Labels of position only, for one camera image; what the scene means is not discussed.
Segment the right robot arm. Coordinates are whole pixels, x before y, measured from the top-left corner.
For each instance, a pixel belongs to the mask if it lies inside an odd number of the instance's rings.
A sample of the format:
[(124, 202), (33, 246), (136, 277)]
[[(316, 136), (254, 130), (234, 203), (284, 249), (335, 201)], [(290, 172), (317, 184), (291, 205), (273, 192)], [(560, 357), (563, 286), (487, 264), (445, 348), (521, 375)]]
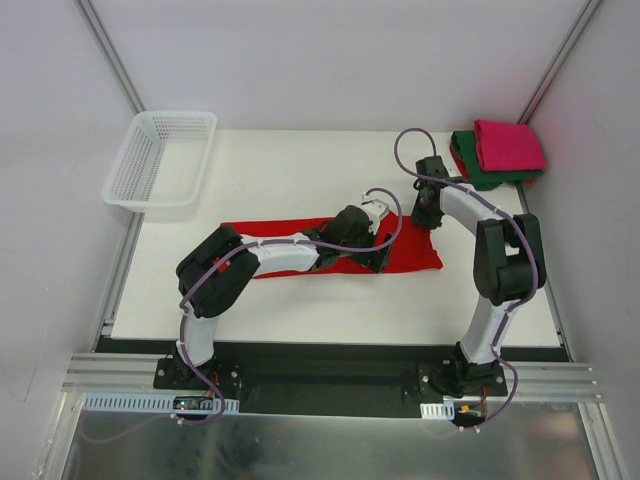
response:
[(429, 386), (461, 398), (503, 374), (499, 357), (513, 314), (546, 282), (540, 223), (533, 214), (510, 215), (449, 176), (439, 156), (416, 162), (414, 225), (434, 230), (445, 216), (475, 237), (473, 281), (478, 302), (452, 358), (429, 374)]

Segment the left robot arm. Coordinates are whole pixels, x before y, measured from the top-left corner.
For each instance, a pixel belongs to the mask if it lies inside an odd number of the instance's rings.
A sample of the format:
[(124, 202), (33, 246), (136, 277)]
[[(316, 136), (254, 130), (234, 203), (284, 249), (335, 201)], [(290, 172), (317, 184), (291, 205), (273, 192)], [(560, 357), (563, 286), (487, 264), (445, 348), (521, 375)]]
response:
[(287, 236), (255, 237), (223, 225), (178, 265), (183, 318), (176, 341), (181, 358), (177, 377), (192, 389), (211, 378), (214, 337), (219, 317), (238, 300), (248, 283), (278, 273), (316, 273), (346, 258), (373, 273), (389, 263), (396, 232), (376, 243), (388, 204), (366, 200), (349, 205), (313, 228)]

